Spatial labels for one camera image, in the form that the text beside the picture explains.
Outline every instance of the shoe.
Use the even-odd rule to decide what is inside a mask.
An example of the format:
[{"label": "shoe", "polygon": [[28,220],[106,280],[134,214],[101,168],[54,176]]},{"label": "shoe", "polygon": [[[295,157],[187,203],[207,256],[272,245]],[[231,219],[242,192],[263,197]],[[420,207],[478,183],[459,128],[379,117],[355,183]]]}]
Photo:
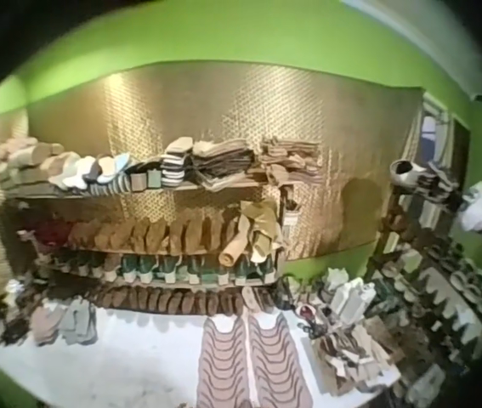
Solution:
[{"label": "shoe", "polygon": [[150,224],[145,237],[146,253],[156,254],[166,233],[167,221],[165,221],[165,218],[160,218],[155,223]]},{"label": "shoe", "polygon": [[137,300],[139,310],[146,310],[148,307],[148,289],[142,286],[137,287]]},{"label": "shoe", "polygon": [[199,291],[195,296],[196,313],[198,315],[207,314],[207,294],[204,291]]},{"label": "shoe", "polygon": [[110,309],[112,307],[112,297],[114,295],[114,291],[112,289],[106,290],[102,295],[101,295],[101,307],[105,309]]},{"label": "shoe", "polygon": [[233,309],[235,310],[235,314],[237,316],[242,316],[242,312],[244,310],[244,301],[242,300],[242,295],[240,292],[236,292],[233,295]]},{"label": "shoe", "polygon": [[275,309],[275,302],[273,302],[273,298],[267,291],[267,289],[260,289],[259,290],[259,298],[261,300],[261,304],[265,313],[273,313]]},{"label": "shoe", "polygon": [[150,297],[148,298],[148,311],[149,312],[156,312],[157,311],[157,301],[159,300],[159,295],[162,294],[162,289],[156,287],[152,289],[150,293]]},{"label": "shoe", "polygon": [[218,294],[216,292],[210,292],[208,294],[207,315],[214,316],[218,312]]},{"label": "shoe", "polygon": [[159,313],[165,314],[167,312],[167,305],[172,295],[173,291],[171,289],[163,290],[162,295],[159,297],[159,301],[157,303],[157,311]]},{"label": "shoe", "polygon": [[137,254],[146,253],[145,237],[146,237],[146,234],[148,234],[149,227],[150,227],[150,219],[146,217],[138,221],[133,228],[133,233],[131,234],[130,242],[131,242],[131,248]]},{"label": "shoe", "polygon": [[176,291],[171,300],[169,301],[169,305],[167,306],[167,313],[169,315],[175,315],[179,311],[180,303],[182,302],[182,292]]},{"label": "shoe", "polygon": [[219,295],[220,299],[220,308],[222,309],[222,313],[226,316],[233,315],[233,299],[231,297],[231,293],[229,292],[221,292]]},{"label": "shoe", "polygon": [[184,233],[184,220],[177,218],[169,225],[169,254],[174,257],[182,255],[182,235]]},{"label": "shoe", "polygon": [[117,288],[112,295],[112,306],[118,309],[122,306],[123,301],[128,297],[128,287],[122,286]]},{"label": "shoe", "polygon": [[182,314],[183,315],[191,315],[191,311],[193,310],[193,306],[196,302],[196,295],[192,292],[189,291],[184,294],[184,297],[182,298]]},{"label": "shoe", "polygon": [[137,293],[137,287],[130,287],[129,288],[129,308],[131,310],[137,310],[139,308],[139,294]]}]

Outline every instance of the wooden shelf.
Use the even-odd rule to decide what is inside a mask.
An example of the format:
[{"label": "wooden shelf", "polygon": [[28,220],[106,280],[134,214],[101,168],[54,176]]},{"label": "wooden shelf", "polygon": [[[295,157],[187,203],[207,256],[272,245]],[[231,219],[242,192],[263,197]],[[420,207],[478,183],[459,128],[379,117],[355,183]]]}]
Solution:
[{"label": "wooden shelf", "polygon": [[[287,181],[283,185],[295,185],[295,184],[302,184],[302,181]],[[245,188],[254,188],[254,187],[261,187],[264,185],[272,185],[269,182],[262,182],[262,181],[256,181],[250,178],[247,178],[245,180],[240,180],[237,181],[233,184],[228,185],[225,187],[223,190],[227,189],[245,189]],[[124,195],[130,195],[130,194],[142,194],[146,192],[163,192],[163,191],[190,191],[190,190],[205,190],[205,188],[202,185],[191,183],[189,181],[184,181],[182,182],[178,187],[169,189],[169,188],[161,188],[161,189],[148,189],[144,191],[138,191],[138,192],[127,192],[127,193],[109,193],[109,194],[103,194],[103,195],[89,195],[89,194],[72,194],[70,192],[60,192],[59,194],[34,194],[34,195],[16,195],[16,194],[9,194],[9,192],[14,192],[15,187],[13,189],[9,190],[4,190],[6,193],[6,196],[8,198],[19,198],[19,199],[42,199],[42,198],[65,198],[65,199],[74,199],[74,198],[95,198],[95,197],[110,197],[110,196],[124,196]],[[214,193],[219,191],[210,191],[210,190],[205,190],[209,193]]]},{"label": "wooden shelf", "polygon": [[276,279],[278,279],[278,274],[275,272],[275,280],[270,283],[264,283],[262,279],[258,278],[252,278],[252,279],[247,279],[247,282],[244,285],[236,285],[235,280],[231,279],[230,283],[227,285],[219,285],[217,282],[213,283],[199,283],[196,285],[192,285],[189,282],[175,282],[175,283],[166,283],[163,280],[153,280],[151,283],[143,283],[140,280],[136,280],[133,283],[128,283],[126,282],[121,276],[118,276],[116,280],[113,282],[108,282],[103,278],[94,278],[92,276],[81,276],[77,274],[73,274],[71,272],[62,272],[59,269],[54,269],[54,272],[56,274],[62,274],[62,275],[73,275],[81,278],[87,278],[87,279],[92,279],[96,281],[101,281],[103,284],[108,284],[111,286],[142,286],[142,287],[166,287],[166,288],[171,288],[171,289],[193,289],[193,290],[198,290],[198,289],[226,289],[228,287],[243,287],[243,286],[264,286],[264,285],[272,285],[275,283]]}]

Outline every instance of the shoe workshop shelf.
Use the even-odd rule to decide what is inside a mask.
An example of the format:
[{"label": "shoe workshop shelf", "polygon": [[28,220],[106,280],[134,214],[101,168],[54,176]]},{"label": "shoe workshop shelf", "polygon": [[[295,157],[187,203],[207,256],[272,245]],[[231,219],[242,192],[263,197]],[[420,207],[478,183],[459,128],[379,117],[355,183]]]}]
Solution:
[{"label": "shoe workshop shelf", "polygon": [[121,276],[118,276],[114,281],[109,282],[102,278],[95,278],[92,276],[81,276],[77,274],[73,274],[71,272],[63,272],[59,269],[54,269],[55,274],[61,275],[71,275],[76,276],[77,278],[88,279],[91,281],[100,281],[103,284],[110,285],[110,286],[141,286],[141,287],[162,287],[162,288],[170,288],[170,289],[192,289],[192,290],[200,290],[200,289],[227,289],[229,287],[243,287],[243,286],[264,286],[264,285],[272,285],[276,282],[277,274],[275,273],[275,279],[272,282],[264,283],[263,279],[259,278],[250,278],[246,279],[246,282],[242,285],[236,285],[235,278],[231,278],[230,282],[225,285],[219,285],[217,282],[208,282],[208,283],[198,283],[198,284],[190,284],[189,282],[174,282],[174,283],[166,283],[164,280],[157,279],[153,280],[150,283],[143,283],[140,280],[135,282],[126,282]]},{"label": "shoe workshop shelf", "polygon": [[[295,185],[295,184],[302,184],[302,181],[286,181],[283,185]],[[265,185],[272,185],[267,181],[257,181],[251,178],[247,178],[244,180],[239,180],[233,184],[229,184],[223,188],[223,190],[227,189],[246,189],[246,188],[254,188],[254,187],[262,187]],[[163,191],[190,191],[190,190],[204,190],[204,187],[199,184],[191,183],[190,181],[182,182],[178,187],[175,188],[161,188],[161,189],[147,189],[142,191],[127,191],[127,192],[115,192],[113,190],[104,191],[102,194],[90,194],[87,191],[81,191],[79,193],[71,193],[65,192],[59,189],[54,188],[54,186],[50,183],[40,183],[40,184],[31,184],[31,185],[21,185],[14,187],[9,190],[5,190],[4,193],[8,198],[18,198],[18,199],[45,199],[45,198],[62,198],[62,199],[81,199],[81,198],[92,198],[92,197],[107,197],[107,196],[122,196],[122,195],[129,195],[129,194],[141,194],[145,192],[163,192]]]}]

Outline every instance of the shoe rack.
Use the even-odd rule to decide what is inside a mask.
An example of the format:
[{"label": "shoe rack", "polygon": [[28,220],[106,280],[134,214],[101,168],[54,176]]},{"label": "shoe rack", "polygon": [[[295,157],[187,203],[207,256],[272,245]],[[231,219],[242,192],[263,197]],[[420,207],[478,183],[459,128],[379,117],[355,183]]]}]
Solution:
[{"label": "shoe rack", "polygon": [[[39,275],[42,277],[55,275],[57,273],[68,273],[71,275],[80,275],[80,276],[87,276],[88,278],[97,278],[101,280],[107,281],[107,283],[112,284],[113,286],[141,286],[141,287],[161,287],[161,288],[174,288],[174,289],[191,289],[191,290],[212,290],[212,289],[226,289],[228,287],[234,286],[265,286],[275,283],[280,276],[282,276],[284,272],[285,262],[286,262],[286,255],[287,255],[287,242],[289,242],[290,231],[292,226],[295,225],[297,222],[297,217],[299,215],[299,210],[297,204],[293,201],[293,185],[297,184],[298,182],[289,182],[282,185],[280,189],[280,202],[278,206],[278,213],[277,213],[277,222],[281,227],[281,235],[282,241],[285,243],[284,247],[279,249],[274,249],[271,253],[272,259],[272,272],[271,273],[263,273],[261,277],[258,278],[250,278],[247,277],[249,274],[245,274],[245,277],[239,278],[234,272],[228,272],[228,276],[224,277],[219,272],[216,272],[218,275],[218,281],[204,281],[202,279],[202,275],[193,277],[189,274],[189,279],[181,281],[176,281],[176,277],[172,280],[169,280],[165,277],[165,280],[161,279],[151,279],[151,281],[143,281],[139,277],[135,278],[134,280],[126,280],[120,274],[113,280],[106,280],[103,276],[105,275],[93,275],[91,269],[87,266],[84,267],[84,271],[82,272],[82,268],[79,265],[76,265],[75,261],[72,261],[72,267],[65,267],[64,263],[59,262],[56,257],[50,257],[49,255],[44,255],[40,251],[42,246],[37,242],[35,237],[30,233],[20,234],[20,238],[24,241],[31,241],[33,244],[38,256],[37,256],[37,266],[39,270]],[[243,181],[235,183],[234,185],[229,186],[228,188],[242,188],[242,187],[253,187],[257,185],[264,185],[261,182],[254,182],[254,181]],[[196,184],[188,184],[186,182],[183,185],[179,186],[177,189],[174,190],[193,190],[193,189],[202,189],[201,186]],[[58,199],[61,198],[78,198],[83,199],[83,195],[73,195],[72,197],[56,197]],[[24,198],[42,198],[39,197],[24,197]],[[75,255],[80,252],[88,253],[88,256],[91,257],[92,253],[95,252],[104,254],[108,256],[109,254],[116,254],[118,258],[123,258],[125,256],[137,256],[137,257],[155,257],[156,261],[159,259],[159,268],[161,268],[161,261],[167,257],[176,256],[180,257],[181,261],[179,261],[178,266],[182,265],[184,267],[187,266],[187,263],[190,261],[190,258],[207,258],[207,257],[215,257],[218,258],[218,255],[224,250],[225,246],[228,244],[227,236],[221,237],[222,242],[219,244],[218,247],[210,249],[203,245],[203,238],[200,239],[200,244],[196,246],[194,249],[193,247],[188,251],[184,244],[184,239],[182,240],[182,248],[180,251],[172,254],[171,247],[169,245],[161,245],[154,251],[146,251],[145,247],[143,246],[143,250],[135,251],[133,250],[132,245],[129,245],[126,242],[123,242],[119,247],[95,247],[95,246],[82,246],[82,245],[73,245],[72,242],[68,242],[65,244],[63,249],[69,252],[73,252]],[[248,246],[243,251],[242,257],[249,259],[249,251]]]}]

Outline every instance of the pile of leather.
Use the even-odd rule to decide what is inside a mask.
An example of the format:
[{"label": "pile of leather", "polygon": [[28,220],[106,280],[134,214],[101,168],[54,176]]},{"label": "pile of leather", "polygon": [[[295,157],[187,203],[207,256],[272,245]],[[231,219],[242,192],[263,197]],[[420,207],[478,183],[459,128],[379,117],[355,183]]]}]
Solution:
[{"label": "pile of leather", "polygon": [[67,245],[71,249],[103,252],[131,250],[138,254],[179,256],[216,252],[235,233],[237,220],[225,223],[221,214],[203,217],[201,212],[182,212],[168,223],[164,218],[128,218],[119,223],[94,219],[73,225]]},{"label": "pile of leather", "polygon": [[143,286],[103,286],[89,298],[105,309],[125,309],[161,315],[242,315],[244,302],[238,289],[192,292]]},{"label": "pile of leather", "polygon": [[299,139],[267,139],[262,143],[259,161],[271,182],[283,185],[288,181],[320,184],[320,144]]}]

